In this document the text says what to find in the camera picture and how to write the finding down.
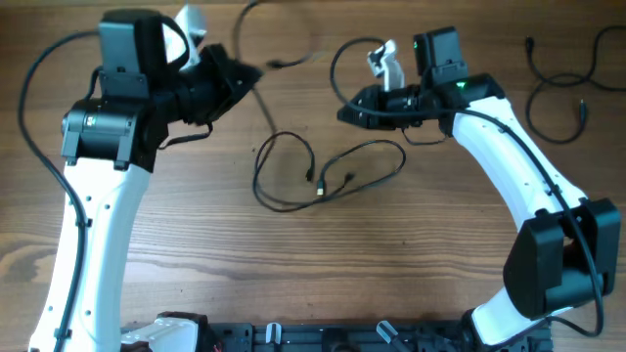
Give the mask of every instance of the white plastic part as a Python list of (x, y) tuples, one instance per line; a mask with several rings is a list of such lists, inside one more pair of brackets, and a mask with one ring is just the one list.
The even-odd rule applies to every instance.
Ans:
[[(66, 166), (65, 175), (82, 199), (92, 226), (87, 229), (84, 263), (64, 351), (119, 351), (119, 301), (130, 234), (150, 173), (130, 165), (113, 169), (110, 160), (80, 158)], [(59, 249), (41, 319), (29, 348), (53, 351), (55, 329), (67, 302), (76, 257), (78, 230), (69, 198), (59, 239)]]
[[(185, 5), (174, 20), (185, 33), (185, 40), (189, 44), (189, 60), (181, 67), (181, 70), (183, 70), (200, 62), (198, 48), (194, 45), (192, 36), (206, 36), (206, 18), (202, 15), (200, 8), (193, 5)], [(165, 24), (163, 25), (163, 40), (165, 41), (165, 54), (169, 63), (185, 53), (185, 42), (183, 39)]]
[[(567, 205), (580, 205), (580, 199), (585, 198), (585, 194), (572, 186), (539, 151), (515, 118), (508, 100), (486, 98), (472, 102), (469, 109), (498, 118), (511, 127), (559, 185)], [(537, 210), (562, 211), (557, 199), (549, 195), (548, 186), (535, 165), (509, 134), (491, 122), (463, 113), (455, 116), (452, 133), (457, 142), (478, 161), (500, 192), (518, 232), (525, 220), (535, 217)], [(568, 309), (558, 310), (553, 315)], [(504, 288), (487, 303), (474, 309), (471, 318), (482, 342), (492, 346), (506, 342), (539, 323), (523, 317)]]
[(198, 324), (187, 319), (158, 318), (147, 327), (124, 334), (121, 343), (146, 341), (153, 352), (194, 352), (197, 340)]
[(398, 47), (393, 39), (387, 41), (383, 47), (378, 48), (374, 54), (379, 54), (384, 49), (384, 54), (380, 58), (380, 63), (372, 60), (372, 52), (368, 53), (368, 64), (372, 69), (374, 77), (383, 77), (382, 87), (385, 92), (393, 89), (404, 88), (404, 71), (402, 66), (395, 59)]

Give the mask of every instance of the robotic arm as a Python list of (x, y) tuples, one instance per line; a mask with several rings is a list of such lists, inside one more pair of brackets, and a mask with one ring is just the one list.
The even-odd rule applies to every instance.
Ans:
[[(283, 330), (277, 324), (266, 329), (224, 327), (209, 325), (206, 316), (184, 313), (163, 313), (154, 324), (122, 334), (119, 300), (132, 224), (154, 171), (157, 149), (167, 137), (167, 124), (182, 120), (208, 125), (210, 131), (212, 122), (236, 104), (261, 75), (254, 67), (228, 59), (221, 45), (209, 45), (195, 55), (203, 35), (197, 19), (193, 13), (178, 17), (178, 23), (187, 21), (181, 29), (159, 13), (113, 11), (100, 23), (103, 97), (77, 102), (63, 124), (65, 175), (89, 218), (85, 261), (70, 303), (68, 331), (60, 331), (70, 294), (68, 273), (74, 269), (77, 249), (76, 218), (67, 198), (52, 283), (29, 342), (30, 351), (57, 350), (61, 339), (64, 351), (119, 351), (121, 346), (123, 351), (251, 352), (259, 348), (278, 352), (287, 338), (293, 352), (317, 351), (318, 347), (326, 351), (325, 346), (334, 346), (332, 350), (338, 352), (333, 341), (344, 341), (338, 345), (344, 350), (367, 345), (371, 351), (387, 351), (386, 345), (380, 349), (381, 336), (401, 352), (482, 351), (512, 344), (545, 317), (589, 302), (594, 296), (591, 276), (578, 243), (563, 246), (564, 238), (573, 237), (572, 229), (563, 220), (565, 209), (553, 189), (507, 131), (472, 111), (497, 116), (554, 177), (592, 249), (602, 294), (612, 291), (620, 226), (616, 208), (608, 200), (587, 200), (554, 169), (524, 133), (493, 78), (468, 76), (456, 30), (445, 28), (416, 36), (422, 86), (405, 87), (404, 73), (394, 59), (397, 48), (393, 41), (368, 56), (375, 75), (384, 77), (384, 88), (364, 89), (352, 105), (404, 115), (378, 115), (346, 107), (337, 117), (382, 130), (418, 127), (426, 119), (437, 119), (442, 132), (455, 137), (477, 159), (517, 226), (517, 240), (505, 265), (504, 288), (468, 311), (462, 323), (445, 336), (439, 332), (425, 335), (415, 328), (395, 330), (387, 322), (372, 331), (316, 327), (304, 332), (307, 327)], [(169, 43), (167, 50), (163, 35)], [(170, 50), (180, 55), (169, 55), (168, 63)], [(405, 342), (400, 336), (407, 337)]]

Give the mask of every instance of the wooden table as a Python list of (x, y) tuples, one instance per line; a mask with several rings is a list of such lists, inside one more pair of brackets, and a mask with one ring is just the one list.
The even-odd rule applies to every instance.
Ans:
[[(202, 5), (210, 27), (206, 43), (230, 48), (231, 29), (244, 2)], [(64, 198), (22, 141), (16, 123), (19, 88), (43, 48), (74, 30), (95, 27), (102, 13), (120, 2), (3, 3), (0, 350), (16, 351), (27, 346), (42, 311)], [(171, 3), (135, 2), (174, 15), (181, 1)], [(536, 84), (524, 56), (526, 35), (535, 36), (536, 61), (546, 73), (583, 72), (598, 30), (625, 19), (626, 3), (620, 1), (283, 1), (253, 10), (242, 43), (246, 61), (258, 66), (274, 58), (296, 59), (311, 37), (322, 43), (326, 53), (316, 62), (269, 71), (258, 87), (279, 127), (301, 134), (324, 161), (369, 139), (402, 141), (399, 132), (361, 130), (335, 119), (340, 103), (328, 80), (330, 61), (353, 37), (396, 39), (399, 60), (414, 82), (413, 34), (455, 25), (470, 72), (490, 72), (523, 116)], [(622, 34), (605, 39), (599, 80), (624, 85), (625, 43)], [(375, 82), (365, 63), (371, 49), (363, 45), (341, 59), (337, 79), (347, 96)], [(100, 62), (97, 41), (87, 39), (52, 55), (35, 76), (27, 124), (60, 167), (61, 118), (84, 95), (91, 69)], [(609, 197), (626, 211), (624, 95), (590, 86), (549, 90), (534, 106), (537, 125), (555, 136), (571, 133), (581, 97), (589, 105), (590, 121), (579, 141), (558, 147), (536, 140), (590, 198)], [(174, 125), (170, 132), (192, 130)], [(428, 124), (410, 134), (421, 140), (438, 137), (436, 127)], [(165, 310), (204, 313), (211, 322), (257, 324), (455, 319), (501, 287), (514, 223), (481, 168), (454, 140), (406, 146), (406, 167), (380, 187), (279, 215), (259, 206), (250, 190), (255, 150), (268, 135), (248, 96), (215, 124), (209, 140), (158, 155), (128, 253), (123, 325), (146, 324)], [(292, 199), (315, 197), (315, 186), (303, 181), (307, 162), (300, 144), (281, 141), (262, 177), (266, 189)], [(351, 170), (357, 174), (355, 183), (366, 182), (397, 162), (396, 150), (370, 148), (339, 163), (329, 180), (337, 185)], [(555, 326), (558, 351), (624, 350), (625, 265), (622, 254), (615, 292), (605, 300), (602, 337), (587, 339)], [(591, 328), (593, 304), (567, 316)]]

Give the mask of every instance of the white arm segment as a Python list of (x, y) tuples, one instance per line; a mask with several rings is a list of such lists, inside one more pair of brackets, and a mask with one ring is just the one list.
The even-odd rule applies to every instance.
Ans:
[[(119, 351), (119, 301), (126, 255), (135, 214), (148, 188), (150, 173), (130, 165), (113, 169), (110, 160), (80, 158), (66, 166), (92, 226), (87, 229), (84, 266), (69, 323), (71, 338), (65, 351)], [(78, 230), (74, 208), (66, 197), (63, 228), (46, 305), (30, 338), (29, 348), (53, 351), (55, 329), (66, 307), (76, 257)]]
[[(553, 181), (562, 189), (570, 207), (580, 205), (585, 194), (572, 186), (539, 151), (528, 137), (511, 109), (507, 99), (486, 98), (470, 104), (470, 110), (480, 111), (507, 124), (537, 156)], [(548, 196), (548, 186), (526, 153), (504, 131), (479, 117), (458, 113), (455, 116), (453, 135), (460, 145), (475, 157), (505, 200), (517, 230), (523, 222), (534, 218), (535, 212), (562, 211), (554, 196)], [(554, 312), (562, 313), (568, 308)], [(530, 321), (515, 309), (507, 291), (502, 288), (487, 303), (477, 307), (472, 320), (482, 342), (497, 345), (531, 328), (539, 321)]]

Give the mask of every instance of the wood grain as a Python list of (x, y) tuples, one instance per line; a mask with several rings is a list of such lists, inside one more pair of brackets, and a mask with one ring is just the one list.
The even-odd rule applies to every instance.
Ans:
[[(207, 1), (206, 42), (230, 48), (230, 31), (245, 1)], [(61, 228), (63, 192), (27, 151), (15, 109), (30, 63), (69, 32), (93, 28), (111, 6), (171, 1), (4, 1), (0, 10), (0, 351), (23, 350), (41, 313)], [(335, 120), (340, 108), (328, 82), (335, 50), (350, 38), (395, 38), (399, 60), (414, 81), (412, 35), (455, 25), (474, 73), (488, 71), (508, 93), (518, 116), (535, 78), (523, 38), (534, 35), (536, 60), (546, 73), (586, 71), (597, 31), (626, 19), (620, 1), (283, 1), (255, 9), (242, 40), (246, 61), (299, 57), (311, 37), (326, 54), (315, 63), (267, 72), (259, 89), (281, 129), (306, 138), (319, 160), (373, 138), (402, 141), (399, 133), (364, 131)], [(622, 34), (603, 43), (598, 80), (624, 84)], [(345, 54), (337, 78), (347, 96), (372, 84), (361, 46)], [(42, 65), (32, 84), (27, 123), (58, 165), (61, 116), (81, 97), (100, 62), (93, 39), (72, 43)], [(534, 106), (546, 133), (572, 131), (576, 102), (590, 109), (587, 132), (573, 145), (538, 142), (556, 167), (590, 198), (609, 197), (626, 210), (626, 99), (583, 86), (549, 90)], [(260, 207), (250, 190), (255, 150), (268, 128), (251, 97), (216, 124), (207, 141), (158, 156), (128, 254), (122, 324), (142, 324), (165, 310), (205, 313), (212, 322), (375, 322), (458, 318), (501, 285), (515, 230), (500, 196), (478, 164), (454, 141), (410, 148), (404, 171), (391, 182), (338, 202), (295, 214)], [(188, 132), (175, 125), (172, 135)], [(435, 126), (411, 131), (437, 138)], [(314, 197), (303, 182), (302, 147), (281, 141), (264, 171), (266, 189), (292, 199)], [(391, 148), (371, 148), (330, 172), (355, 182), (384, 174), (398, 161)], [(558, 351), (621, 351), (626, 342), (626, 258), (620, 255), (615, 293), (606, 299), (602, 337), (585, 339), (555, 327)], [(590, 327), (591, 306), (570, 313)]]

